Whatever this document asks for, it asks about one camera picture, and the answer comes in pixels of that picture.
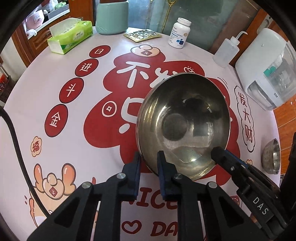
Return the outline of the mint green canister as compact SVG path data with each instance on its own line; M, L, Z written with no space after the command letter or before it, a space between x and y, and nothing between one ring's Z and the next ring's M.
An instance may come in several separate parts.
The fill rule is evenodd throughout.
M115 35L128 29L128 1L99 1L95 28L101 35Z

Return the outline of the clear squeeze bottle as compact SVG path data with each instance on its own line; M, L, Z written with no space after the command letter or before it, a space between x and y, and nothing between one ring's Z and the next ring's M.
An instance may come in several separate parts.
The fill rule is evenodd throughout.
M213 60L218 66L226 68L231 60L237 55L239 52L239 38L243 34L248 35L247 32L241 31L236 37L232 36L230 39L226 38L223 41L213 56Z

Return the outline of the small stainless steel bowl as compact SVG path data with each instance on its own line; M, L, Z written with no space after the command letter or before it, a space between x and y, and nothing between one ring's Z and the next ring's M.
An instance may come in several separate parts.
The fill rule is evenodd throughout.
M280 172L280 144L276 138L266 144L261 155L263 169L272 175Z

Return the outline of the white countertop sterilizer box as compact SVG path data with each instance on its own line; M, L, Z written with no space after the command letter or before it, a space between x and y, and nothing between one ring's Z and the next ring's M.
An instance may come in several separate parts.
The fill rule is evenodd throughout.
M265 110L274 110L295 95L295 49L264 28L235 64L243 90Z

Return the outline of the printed pink tablecloth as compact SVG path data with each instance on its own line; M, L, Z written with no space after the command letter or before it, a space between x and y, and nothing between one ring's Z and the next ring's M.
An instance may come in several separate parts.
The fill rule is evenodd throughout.
M49 213L83 182L104 182L132 161L144 98L178 73L215 83L231 116L227 150L264 171L262 151L279 140L273 111L245 94L231 66L219 67L212 54L189 43L172 48L168 40L162 35L135 43L123 34L95 33L65 55L45 49L23 73L4 109L25 170ZM2 118L1 215L19 240L46 219L31 197ZM177 240L177 234L177 203L162 199L158 177L142 161L137 200L122 205L121 240Z

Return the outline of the pink steel-lined bowl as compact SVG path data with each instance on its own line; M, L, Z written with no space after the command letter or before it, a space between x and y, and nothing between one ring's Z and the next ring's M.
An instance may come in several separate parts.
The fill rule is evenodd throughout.
M230 111L219 88L195 73L179 73L157 84L142 103L136 125L138 151L158 174L157 153L192 180L208 174L211 151L225 149L230 138Z

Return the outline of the white pill bottle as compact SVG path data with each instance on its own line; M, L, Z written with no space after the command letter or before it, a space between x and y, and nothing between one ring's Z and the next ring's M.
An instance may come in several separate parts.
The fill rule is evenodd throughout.
M176 49L182 49L191 31L192 22L185 18L178 18L174 23L168 44Z

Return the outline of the wooden cabinet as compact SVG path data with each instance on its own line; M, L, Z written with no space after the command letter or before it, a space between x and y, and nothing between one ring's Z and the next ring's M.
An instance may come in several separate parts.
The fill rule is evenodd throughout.
M289 164L288 157L292 148L296 123L296 97L291 97L285 104L274 111L280 137L281 174L285 174Z

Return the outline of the gold ornament stand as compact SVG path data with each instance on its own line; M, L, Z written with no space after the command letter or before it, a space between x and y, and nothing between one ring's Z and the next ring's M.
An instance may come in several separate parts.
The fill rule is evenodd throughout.
M171 8L177 1L149 1L145 29L160 30L164 32Z

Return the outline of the green tissue pack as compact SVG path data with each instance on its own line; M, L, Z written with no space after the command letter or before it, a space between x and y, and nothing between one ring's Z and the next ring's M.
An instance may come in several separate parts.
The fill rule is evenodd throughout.
M51 37L47 40L51 52L64 55L85 39L93 35L91 21L67 18L49 28Z

